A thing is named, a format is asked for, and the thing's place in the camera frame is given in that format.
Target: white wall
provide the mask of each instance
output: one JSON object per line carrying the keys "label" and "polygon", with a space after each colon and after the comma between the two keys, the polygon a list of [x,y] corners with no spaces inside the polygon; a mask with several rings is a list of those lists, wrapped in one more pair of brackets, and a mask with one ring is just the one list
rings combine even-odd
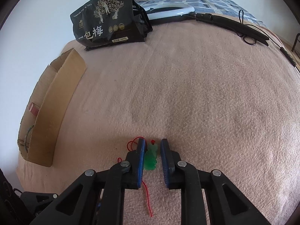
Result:
{"label": "white wall", "polygon": [[46,66],[74,40],[70,14],[88,1],[21,0],[0,30],[0,168],[16,188],[25,107]]}
{"label": "white wall", "polygon": [[[89,0],[21,0],[0,30],[0,168],[16,188],[17,136],[41,73],[74,39],[70,14]],[[293,41],[300,28],[282,0],[233,0]]]}
{"label": "white wall", "polygon": [[300,25],[283,0],[232,0],[283,38],[289,44],[294,43]]}

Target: pink blanket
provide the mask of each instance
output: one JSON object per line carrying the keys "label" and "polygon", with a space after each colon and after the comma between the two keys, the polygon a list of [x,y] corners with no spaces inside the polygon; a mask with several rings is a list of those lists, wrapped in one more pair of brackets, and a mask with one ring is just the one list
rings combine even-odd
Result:
{"label": "pink blanket", "polygon": [[[196,21],[154,26],[145,43],[89,52],[65,113],[53,166],[20,157],[27,191],[62,192],[87,169],[125,158],[142,135],[168,138],[200,170],[220,169],[271,224],[300,201],[300,75],[272,42],[247,45],[235,33]],[[180,224],[180,191],[165,188],[160,155],[143,188],[125,192],[124,224]]]}

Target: cardboard flap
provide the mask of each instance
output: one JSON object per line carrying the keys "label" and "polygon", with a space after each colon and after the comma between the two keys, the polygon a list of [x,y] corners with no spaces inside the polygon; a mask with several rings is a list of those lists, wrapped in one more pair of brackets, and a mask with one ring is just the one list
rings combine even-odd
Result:
{"label": "cardboard flap", "polygon": [[[85,70],[86,63],[75,49],[65,52],[45,69],[29,99],[19,129],[18,145],[25,160],[46,167],[52,165],[62,120]],[[40,107],[37,117],[28,110],[32,102]],[[24,138],[33,124],[27,137],[27,153]]]}

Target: black cord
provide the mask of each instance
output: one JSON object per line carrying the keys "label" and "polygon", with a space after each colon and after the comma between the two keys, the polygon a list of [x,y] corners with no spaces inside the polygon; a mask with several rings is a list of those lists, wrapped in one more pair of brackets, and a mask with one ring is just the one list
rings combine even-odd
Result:
{"label": "black cord", "polygon": [[262,29],[258,28],[257,26],[255,25],[251,25],[251,24],[244,24],[244,11],[241,9],[239,12],[238,12],[238,18],[240,20],[240,23],[243,24],[243,25],[247,25],[247,26],[252,26],[254,28],[257,28],[259,29],[260,31],[262,31],[271,41],[273,41],[279,48],[281,47],[280,45],[278,45],[265,31],[263,31]]}
{"label": "black cord", "polygon": [[28,129],[28,131],[27,131],[27,133],[26,133],[26,135],[25,135],[25,138],[24,138],[24,147],[25,147],[25,151],[28,153],[28,149],[27,149],[27,136],[28,136],[28,134],[29,134],[29,132],[31,131],[31,129],[34,127],[35,125],[32,125],[29,129]]}
{"label": "black cord", "polygon": [[[273,41],[279,48],[280,48],[280,50],[281,50],[281,46],[280,45],[278,45],[265,31],[263,31],[262,29],[260,29],[260,28],[258,28],[257,26],[255,26],[255,25],[251,25],[251,24],[244,24],[244,11],[241,9],[241,10],[239,10],[239,12],[238,12],[238,19],[240,20],[240,23],[241,24],[243,24],[243,25],[247,25],[247,26],[252,26],[252,27],[254,27],[254,28],[257,28],[257,29],[259,29],[261,32],[263,32],[268,38],[269,38],[269,40],[271,40],[271,41]],[[253,43],[253,44],[251,44],[251,43],[248,43],[246,40],[245,40],[245,37],[246,36],[244,36],[243,37],[243,40],[247,43],[247,44],[249,44],[249,45],[255,45],[256,44],[256,40],[255,40],[255,43]],[[291,60],[292,61],[294,61],[293,59],[292,59],[292,57],[288,54],[288,56],[287,55],[285,55],[285,57],[291,62]]]}
{"label": "black cord", "polygon": [[19,190],[19,189],[17,189],[17,188],[14,188],[13,191],[14,191],[14,192],[18,191],[18,192],[21,193],[21,194],[23,193],[21,190]]}
{"label": "black cord", "polygon": [[[238,12],[238,18],[239,18],[239,20],[240,20],[240,23],[241,24],[244,24],[244,11],[241,9],[239,12]],[[245,43],[247,43],[248,45],[250,45],[250,46],[254,46],[255,44],[256,44],[256,42],[257,42],[257,40],[255,40],[255,39],[253,39],[253,38],[251,38],[251,39],[253,39],[254,40],[254,43],[250,43],[250,42],[248,42],[248,41],[246,41],[245,40],[245,38],[250,38],[249,36],[247,36],[247,35],[238,35],[239,37],[243,37],[243,41],[245,42]]]}

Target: black cable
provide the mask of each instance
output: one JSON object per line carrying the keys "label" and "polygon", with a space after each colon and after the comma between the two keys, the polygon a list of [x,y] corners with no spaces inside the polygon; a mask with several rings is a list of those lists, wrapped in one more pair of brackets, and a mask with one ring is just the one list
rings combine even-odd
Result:
{"label": "black cable", "polygon": [[14,188],[13,191],[14,191],[14,192],[18,191],[18,192],[21,193],[21,194],[23,193],[21,190],[19,190],[19,189],[17,189],[17,188]]}
{"label": "black cable", "polygon": [[[258,28],[257,26],[255,26],[255,25],[251,25],[251,24],[244,24],[244,11],[241,9],[241,10],[239,10],[239,12],[238,12],[238,18],[239,18],[239,20],[240,20],[240,23],[241,24],[243,24],[243,25],[247,25],[247,26],[252,26],[252,27],[254,27],[254,28],[257,28],[257,29],[259,29],[261,32],[263,32],[268,38],[269,38],[269,40],[271,40],[271,41],[273,41],[278,47],[279,47],[279,49],[280,49],[280,51],[281,50],[283,50],[282,51],[282,53],[285,55],[285,57],[290,61],[290,63],[293,65],[293,67],[295,67],[297,70],[298,70],[298,72],[299,72],[299,74],[300,74],[300,70],[296,67],[296,62],[294,61],[294,59],[288,54],[288,52],[283,48],[283,47],[281,47],[280,45],[278,45],[265,31],[263,31],[262,29],[260,29],[260,28]],[[250,43],[248,43],[247,41],[245,41],[247,44],[249,44],[249,45],[255,45],[256,44],[256,41],[255,41],[255,43],[253,43],[253,44],[250,44]]]}
{"label": "black cable", "polygon": [[[238,18],[239,18],[239,20],[240,20],[240,23],[241,24],[244,24],[244,11],[241,9],[239,12],[238,12]],[[254,40],[254,43],[250,43],[250,42],[248,42],[248,41],[246,41],[245,40],[245,38],[247,38],[248,36],[246,36],[246,35],[238,35],[239,37],[243,37],[243,41],[245,42],[245,43],[247,43],[248,45],[250,45],[250,46],[254,46],[255,44],[256,44],[256,42],[257,42],[257,40],[255,40],[255,39],[253,39]]]}
{"label": "black cable", "polygon": [[31,131],[31,129],[34,127],[35,125],[32,125],[29,129],[28,129],[28,131],[27,131],[27,133],[26,133],[26,135],[25,135],[25,138],[24,138],[24,147],[25,147],[25,151],[28,153],[28,149],[27,149],[27,136],[28,136],[28,134],[29,134],[29,132]]}
{"label": "black cable", "polygon": [[238,12],[238,18],[240,20],[240,23],[243,24],[243,25],[247,25],[247,26],[252,26],[254,28],[257,28],[259,29],[260,31],[262,31],[271,41],[273,41],[279,48],[281,47],[280,45],[278,45],[265,31],[263,31],[262,29],[258,28],[257,26],[255,25],[251,25],[251,24],[244,24],[244,11],[241,9],[239,10]]}

